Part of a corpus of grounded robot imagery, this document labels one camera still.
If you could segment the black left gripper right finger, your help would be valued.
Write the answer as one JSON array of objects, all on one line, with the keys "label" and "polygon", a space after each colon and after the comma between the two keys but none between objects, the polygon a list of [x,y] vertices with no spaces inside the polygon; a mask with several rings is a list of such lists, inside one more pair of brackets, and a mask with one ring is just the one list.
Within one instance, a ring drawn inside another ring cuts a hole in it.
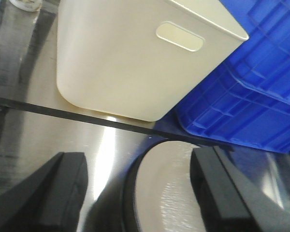
[{"label": "black left gripper right finger", "polygon": [[190,182],[208,232],[290,232],[290,213],[245,177],[218,146],[194,148]]}]

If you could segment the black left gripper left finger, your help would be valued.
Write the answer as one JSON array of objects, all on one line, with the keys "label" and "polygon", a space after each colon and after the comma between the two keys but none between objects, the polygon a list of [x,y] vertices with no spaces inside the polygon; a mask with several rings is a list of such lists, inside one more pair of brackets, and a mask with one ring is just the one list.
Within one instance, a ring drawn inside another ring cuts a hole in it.
[{"label": "black left gripper left finger", "polygon": [[59,152],[0,195],[0,232],[74,232],[87,191],[83,152]]}]

